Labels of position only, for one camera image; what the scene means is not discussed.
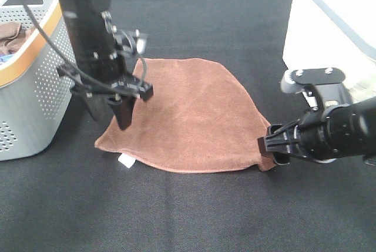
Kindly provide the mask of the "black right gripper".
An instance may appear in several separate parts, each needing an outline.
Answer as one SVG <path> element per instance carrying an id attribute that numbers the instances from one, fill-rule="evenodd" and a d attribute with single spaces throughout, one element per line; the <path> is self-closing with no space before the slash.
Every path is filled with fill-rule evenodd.
<path id="1" fill-rule="evenodd" d="M 290 160 L 329 161 L 357 155 L 356 105 L 331 106 L 286 124 L 272 124 L 257 139 L 259 170 L 290 164 Z"/>

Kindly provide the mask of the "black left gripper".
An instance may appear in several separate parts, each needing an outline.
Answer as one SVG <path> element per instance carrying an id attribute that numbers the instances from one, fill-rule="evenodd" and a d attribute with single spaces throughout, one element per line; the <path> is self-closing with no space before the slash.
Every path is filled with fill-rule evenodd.
<path id="1" fill-rule="evenodd" d="M 70 92 L 84 99 L 94 121 L 106 113 L 106 98 L 120 130 L 132 123 L 136 99 L 144 101 L 153 96 L 153 85 L 145 81 L 147 64 L 142 54 L 144 45 L 116 45 L 115 50 L 101 58 L 96 51 L 83 59 L 70 61 L 60 50 L 57 54 L 63 64 L 58 75 L 72 80 Z M 136 56 L 142 61 L 142 75 L 137 77 L 127 70 L 126 58 Z"/>

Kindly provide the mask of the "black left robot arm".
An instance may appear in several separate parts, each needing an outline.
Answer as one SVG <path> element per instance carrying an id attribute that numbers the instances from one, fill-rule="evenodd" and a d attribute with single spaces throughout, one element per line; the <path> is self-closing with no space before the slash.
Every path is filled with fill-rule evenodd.
<path id="1" fill-rule="evenodd" d="M 80 97 L 95 120 L 106 106 L 120 129 L 127 129 L 137 99 L 149 100 L 153 86 L 135 77 L 126 67 L 127 58 L 143 57 L 147 35 L 126 32 L 112 23 L 111 0 L 59 0 L 74 61 L 63 59 L 60 77 L 73 81 L 70 92 Z"/>

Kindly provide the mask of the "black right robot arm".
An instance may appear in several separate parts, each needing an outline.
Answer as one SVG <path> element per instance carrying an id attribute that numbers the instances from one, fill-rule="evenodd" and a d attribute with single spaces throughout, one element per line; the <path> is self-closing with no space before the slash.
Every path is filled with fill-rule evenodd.
<path id="1" fill-rule="evenodd" d="M 375 98 L 311 108 L 288 124 L 269 126 L 257 142 L 260 154 L 277 165 L 287 165 L 292 158 L 326 164 L 360 156 L 375 166 Z"/>

